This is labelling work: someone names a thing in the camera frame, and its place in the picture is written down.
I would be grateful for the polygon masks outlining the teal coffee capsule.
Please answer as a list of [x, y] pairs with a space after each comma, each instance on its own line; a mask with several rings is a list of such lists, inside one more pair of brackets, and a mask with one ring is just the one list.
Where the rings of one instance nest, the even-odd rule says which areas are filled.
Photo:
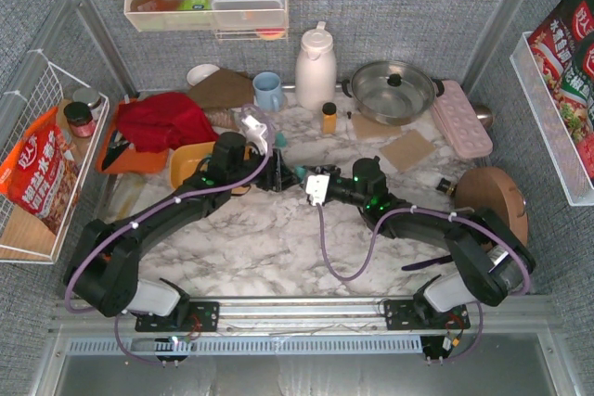
[[294, 167], [294, 172], [297, 175], [297, 177], [302, 181], [305, 176], [306, 176], [306, 169], [303, 166], [295, 166]]
[[276, 133], [275, 137], [275, 147], [283, 148], [287, 145], [287, 139], [282, 132]]

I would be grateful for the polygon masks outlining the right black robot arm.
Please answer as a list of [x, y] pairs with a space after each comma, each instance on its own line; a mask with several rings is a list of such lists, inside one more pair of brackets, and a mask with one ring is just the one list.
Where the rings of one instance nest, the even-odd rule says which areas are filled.
[[412, 239], [449, 252], [456, 271], [421, 287], [419, 306], [438, 313], [472, 302], [496, 307], [529, 291], [534, 257], [492, 209], [435, 211], [398, 198], [377, 157], [357, 160], [351, 177], [330, 166], [328, 177], [324, 200], [355, 206], [373, 237]]

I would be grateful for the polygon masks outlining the orange plastic storage basket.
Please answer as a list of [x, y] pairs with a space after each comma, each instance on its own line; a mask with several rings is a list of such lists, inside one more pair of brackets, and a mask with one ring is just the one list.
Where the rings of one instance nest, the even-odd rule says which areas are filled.
[[170, 159], [169, 180], [176, 189], [196, 171], [200, 161], [211, 155], [214, 142], [186, 145], [176, 149]]

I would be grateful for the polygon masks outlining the red cloth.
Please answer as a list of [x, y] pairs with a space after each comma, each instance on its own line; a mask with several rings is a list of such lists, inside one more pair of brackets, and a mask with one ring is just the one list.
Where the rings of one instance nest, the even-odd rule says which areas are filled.
[[158, 153], [218, 139], [203, 110], [179, 92], [120, 105], [115, 126], [139, 152]]

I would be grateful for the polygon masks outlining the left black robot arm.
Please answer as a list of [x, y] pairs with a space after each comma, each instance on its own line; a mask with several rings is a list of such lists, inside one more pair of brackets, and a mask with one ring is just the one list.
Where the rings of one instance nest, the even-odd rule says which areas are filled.
[[280, 192], [300, 182], [279, 150], [255, 148], [248, 153], [249, 147], [245, 136], [224, 133], [210, 159], [166, 198], [123, 220], [88, 223], [64, 275], [67, 310], [77, 311], [72, 296], [106, 317], [124, 312], [167, 317], [181, 310], [182, 289], [139, 279], [142, 258], [177, 230], [213, 214], [237, 187]]

